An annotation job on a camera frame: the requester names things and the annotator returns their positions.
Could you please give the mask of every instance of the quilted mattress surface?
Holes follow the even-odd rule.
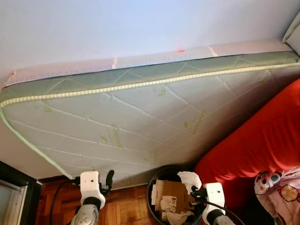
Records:
[[[114,188],[195,163],[300,74],[294,52],[188,60],[23,82],[0,116],[64,175],[116,171]]]

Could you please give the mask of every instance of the wooden floor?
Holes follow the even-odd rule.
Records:
[[[42,187],[35,225],[49,225],[49,211],[54,193],[61,181],[46,183]],[[100,211],[99,225],[158,225],[146,202],[146,186],[111,191],[105,207]],[[56,199],[53,225],[66,225],[80,205],[80,189],[65,184]]]

